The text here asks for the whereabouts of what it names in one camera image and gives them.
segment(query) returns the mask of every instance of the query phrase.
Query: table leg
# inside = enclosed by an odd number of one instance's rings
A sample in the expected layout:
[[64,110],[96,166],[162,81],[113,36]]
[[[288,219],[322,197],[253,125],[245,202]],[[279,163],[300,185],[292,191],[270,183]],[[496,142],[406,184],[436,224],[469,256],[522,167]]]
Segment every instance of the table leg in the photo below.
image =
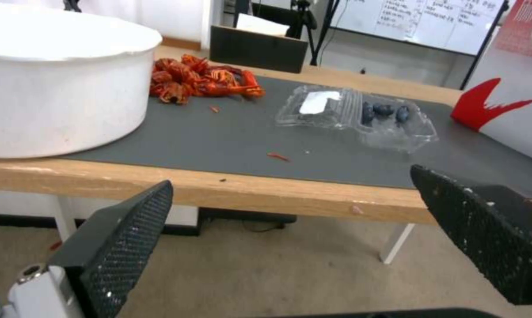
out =
[[395,255],[399,252],[403,242],[405,242],[407,236],[409,233],[411,233],[411,230],[413,230],[414,226],[415,224],[413,223],[406,223],[399,224],[395,227],[394,232],[391,234],[390,238],[386,242],[386,245],[380,252],[380,259],[384,264],[391,264]]
[[62,241],[66,241],[76,231],[76,220],[70,198],[49,195],[50,206],[48,207],[56,220],[56,227]]

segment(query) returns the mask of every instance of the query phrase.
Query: clear plastic bag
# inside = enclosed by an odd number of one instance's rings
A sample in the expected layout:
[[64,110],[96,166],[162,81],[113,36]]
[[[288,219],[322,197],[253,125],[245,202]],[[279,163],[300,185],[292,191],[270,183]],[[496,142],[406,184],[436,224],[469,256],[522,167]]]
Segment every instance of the clear plastic bag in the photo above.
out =
[[431,120],[411,101],[364,93],[357,112],[353,128],[370,147],[413,153],[438,140]]
[[278,125],[308,125],[329,129],[352,127],[362,93],[321,85],[296,88],[276,115]]
[[296,88],[276,123],[351,128],[367,146],[407,153],[438,140],[431,120],[411,101],[320,85]]

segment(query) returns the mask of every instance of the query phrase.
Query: cooked crayfish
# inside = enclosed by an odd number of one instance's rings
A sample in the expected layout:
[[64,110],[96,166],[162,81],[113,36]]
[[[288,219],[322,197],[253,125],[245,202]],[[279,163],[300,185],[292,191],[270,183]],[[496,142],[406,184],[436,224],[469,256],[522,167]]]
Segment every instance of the cooked crayfish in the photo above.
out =
[[209,66],[206,59],[184,54],[182,61],[162,58],[154,63],[150,95],[161,101],[185,104],[190,96],[264,96],[264,90],[248,70]]

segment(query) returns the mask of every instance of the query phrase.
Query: gray table mat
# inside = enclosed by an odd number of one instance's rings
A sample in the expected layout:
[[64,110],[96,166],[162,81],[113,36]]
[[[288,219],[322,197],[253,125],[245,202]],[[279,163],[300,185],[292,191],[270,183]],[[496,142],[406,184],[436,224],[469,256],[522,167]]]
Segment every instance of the gray table mat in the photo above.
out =
[[[302,83],[258,81],[266,96],[255,101],[192,97],[187,106],[176,106],[151,98],[145,121],[133,133],[64,158],[399,188],[414,187],[409,169],[419,163],[509,186],[532,199],[532,159],[455,123],[451,107],[415,101],[433,121],[440,141],[406,155],[366,147],[351,129],[278,127],[274,116]],[[271,151],[291,162],[268,157]]]

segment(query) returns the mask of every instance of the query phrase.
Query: white plastic tub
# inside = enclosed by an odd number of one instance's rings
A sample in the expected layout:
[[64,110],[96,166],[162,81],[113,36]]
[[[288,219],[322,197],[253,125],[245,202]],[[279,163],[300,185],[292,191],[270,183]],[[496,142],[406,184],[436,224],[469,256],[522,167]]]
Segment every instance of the white plastic tub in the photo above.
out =
[[161,40],[116,18],[0,4],[0,158],[81,151],[136,129]]

